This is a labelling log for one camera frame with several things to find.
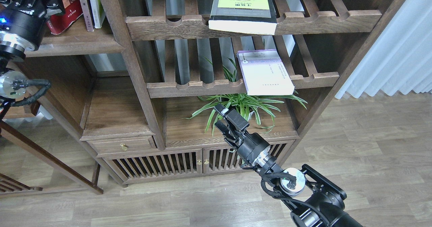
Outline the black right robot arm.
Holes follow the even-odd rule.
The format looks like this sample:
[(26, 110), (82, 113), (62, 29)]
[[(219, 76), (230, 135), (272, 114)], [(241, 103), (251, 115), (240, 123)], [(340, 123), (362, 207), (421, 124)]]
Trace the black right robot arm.
[(242, 169), (254, 170), (261, 177), (261, 187), (291, 211), (298, 227), (360, 227), (344, 211), (344, 190), (312, 167), (283, 169), (270, 155), (270, 144), (259, 134), (247, 131), (249, 123), (236, 111), (217, 104), (214, 108), (222, 120), (215, 126), (225, 141), (243, 160)]

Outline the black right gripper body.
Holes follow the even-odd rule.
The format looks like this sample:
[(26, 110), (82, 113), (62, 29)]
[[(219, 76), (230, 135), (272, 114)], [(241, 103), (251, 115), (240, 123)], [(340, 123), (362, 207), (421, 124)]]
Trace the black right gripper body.
[(263, 167), (271, 158), (270, 144), (258, 133), (250, 134), (246, 128), (249, 123), (236, 111), (222, 109), (222, 135), (236, 153), (253, 167)]

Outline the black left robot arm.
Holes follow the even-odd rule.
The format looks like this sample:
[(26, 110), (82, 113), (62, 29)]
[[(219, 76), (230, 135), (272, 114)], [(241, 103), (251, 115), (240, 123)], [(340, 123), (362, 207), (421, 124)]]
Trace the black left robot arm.
[(65, 13), (62, 0), (1, 0), (1, 118), (11, 107), (37, 101), (51, 87), (46, 79), (27, 79), (21, 72), (7, 67), (10, 61), (22, 62), (25, 51), (36, 51), (52, 15)]

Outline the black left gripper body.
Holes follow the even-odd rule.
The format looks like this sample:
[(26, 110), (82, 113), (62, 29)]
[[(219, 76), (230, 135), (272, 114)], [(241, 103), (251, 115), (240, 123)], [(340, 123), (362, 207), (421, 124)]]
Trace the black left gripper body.
[(1, 0), (1, 46), (37, 51), (52, 15), (65, 13), (62, 0)]

